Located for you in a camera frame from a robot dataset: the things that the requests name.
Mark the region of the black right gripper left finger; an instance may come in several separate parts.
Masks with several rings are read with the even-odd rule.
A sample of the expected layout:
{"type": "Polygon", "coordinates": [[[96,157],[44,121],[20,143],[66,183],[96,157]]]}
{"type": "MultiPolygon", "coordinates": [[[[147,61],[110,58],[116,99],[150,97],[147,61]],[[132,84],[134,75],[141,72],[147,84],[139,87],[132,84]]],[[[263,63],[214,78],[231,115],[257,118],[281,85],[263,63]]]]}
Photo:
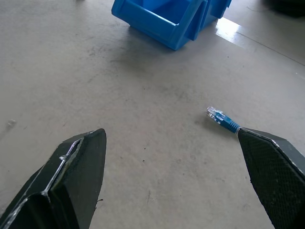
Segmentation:
{"type": "Polygon", "coordinates": [[[0,229],[89,229],[102,187],[104,129],[57,146],[0,217],[0,229]]]}

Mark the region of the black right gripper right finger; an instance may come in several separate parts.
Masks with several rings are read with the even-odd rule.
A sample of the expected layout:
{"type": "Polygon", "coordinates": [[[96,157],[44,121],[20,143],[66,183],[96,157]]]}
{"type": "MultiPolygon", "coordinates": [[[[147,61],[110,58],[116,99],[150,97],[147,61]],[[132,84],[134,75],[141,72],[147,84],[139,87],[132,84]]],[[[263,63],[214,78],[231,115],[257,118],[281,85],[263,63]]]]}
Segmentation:
{"type": "Polygon", "coordinates": [[[305,156],[288,140],[240,128],[252,186],[275,229],[305,229],[305,156]]]}

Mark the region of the blue plastic storage bin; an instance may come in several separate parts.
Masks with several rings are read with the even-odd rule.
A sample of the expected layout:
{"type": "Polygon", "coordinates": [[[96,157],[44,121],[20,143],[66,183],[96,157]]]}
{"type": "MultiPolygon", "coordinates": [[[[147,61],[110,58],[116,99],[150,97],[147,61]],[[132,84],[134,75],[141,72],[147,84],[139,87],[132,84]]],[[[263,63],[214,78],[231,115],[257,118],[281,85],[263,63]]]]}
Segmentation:
{"type": "Polygon", "coordinates": [[[203,0],[186,31],[186,37],[192,41],[213,21],[221,19],[232,0],[203,0]]]}
{"type": "Polygon", "coordinates": [[[194,41],[207,0],[115,0],[112,15],[172,50],[194,41]]]}

